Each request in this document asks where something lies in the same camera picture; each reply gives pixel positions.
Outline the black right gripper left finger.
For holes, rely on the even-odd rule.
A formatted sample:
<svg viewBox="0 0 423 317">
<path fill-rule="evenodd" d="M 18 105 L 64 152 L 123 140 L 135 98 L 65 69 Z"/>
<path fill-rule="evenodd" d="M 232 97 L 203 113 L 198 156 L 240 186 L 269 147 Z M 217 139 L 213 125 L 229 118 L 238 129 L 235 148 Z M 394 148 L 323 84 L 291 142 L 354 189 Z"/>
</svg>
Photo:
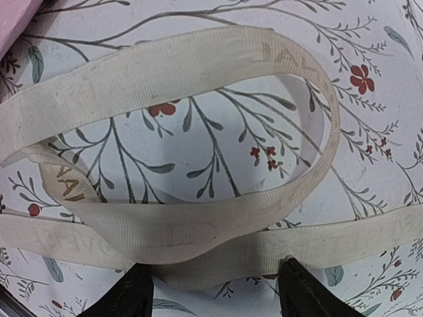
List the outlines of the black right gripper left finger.
<svg viewBox="0 0 423 317">
<path fill-rule="evenodd" d="M 135 264 L 82 317 L 152 316 L 154 284 L 148 265 Z"/>
</svg>

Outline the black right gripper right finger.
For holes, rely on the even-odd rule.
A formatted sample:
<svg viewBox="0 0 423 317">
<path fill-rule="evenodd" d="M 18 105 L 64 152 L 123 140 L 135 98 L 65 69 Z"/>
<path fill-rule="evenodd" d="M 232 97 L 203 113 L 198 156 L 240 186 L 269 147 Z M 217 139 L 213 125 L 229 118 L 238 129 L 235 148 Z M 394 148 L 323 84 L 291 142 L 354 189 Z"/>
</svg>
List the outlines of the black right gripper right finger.
<svg viewBox="0 0 423 317">
<path fill-rule="evenodd" d="M 362 317 L 334 296 L 295 258 L 279 266 L 279 297 L 283 317 Z"/>
</svg>

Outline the pink paper flower bouquet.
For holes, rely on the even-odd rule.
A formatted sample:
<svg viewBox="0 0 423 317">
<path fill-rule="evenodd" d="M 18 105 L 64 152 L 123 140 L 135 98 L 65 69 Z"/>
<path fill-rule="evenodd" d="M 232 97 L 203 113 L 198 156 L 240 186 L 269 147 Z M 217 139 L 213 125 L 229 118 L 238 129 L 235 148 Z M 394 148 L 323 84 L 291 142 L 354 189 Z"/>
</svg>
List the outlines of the pink paper flower bouquet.
<svg viewBox="0 0 423 317">
<path fill-rule="evenodd" d="M 43 0 L 1 0 L 1 58 L 28 26 Z"/>
</svg>

